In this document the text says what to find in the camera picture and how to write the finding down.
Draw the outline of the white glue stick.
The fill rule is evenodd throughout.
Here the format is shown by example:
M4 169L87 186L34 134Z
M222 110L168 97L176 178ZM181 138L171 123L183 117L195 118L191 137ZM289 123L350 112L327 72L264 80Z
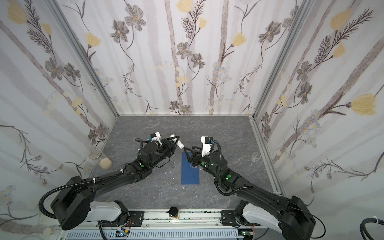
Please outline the white glue stick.
M185 145L180 140L178 142L172 142L172 143L176 144L178 148L181 150L185 147Z

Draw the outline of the dark blue envelope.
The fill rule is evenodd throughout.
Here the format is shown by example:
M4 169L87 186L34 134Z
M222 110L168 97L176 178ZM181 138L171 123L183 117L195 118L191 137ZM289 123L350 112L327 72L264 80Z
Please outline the dark blue envelope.
M188 155L182 153L182 170L181 170L181 185L199 185L200 175L199 168L193 167L188 162Z

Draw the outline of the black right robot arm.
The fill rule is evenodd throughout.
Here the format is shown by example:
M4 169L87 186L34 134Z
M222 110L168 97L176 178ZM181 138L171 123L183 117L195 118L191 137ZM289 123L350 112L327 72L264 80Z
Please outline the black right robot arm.
M315 217L298 197L290 199L258 187L228 168L219 150L203 156L201 148L184 148L188 162L214 177L214 185L223 196L237 195L260 207L277 220L277 229L286 240L310 240L316 226Z

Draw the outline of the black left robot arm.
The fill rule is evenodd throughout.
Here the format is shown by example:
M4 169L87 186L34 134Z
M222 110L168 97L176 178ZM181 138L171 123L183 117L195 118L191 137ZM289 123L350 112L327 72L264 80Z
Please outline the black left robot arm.
M160 141L136 139L141 148L133 162L100 177L71 178L66 185L44 194L39 201L39 210L45 216L58 220L63 230L77 227L86 220L95 198L145 179L157 164L175 153L179 139L179 136Z

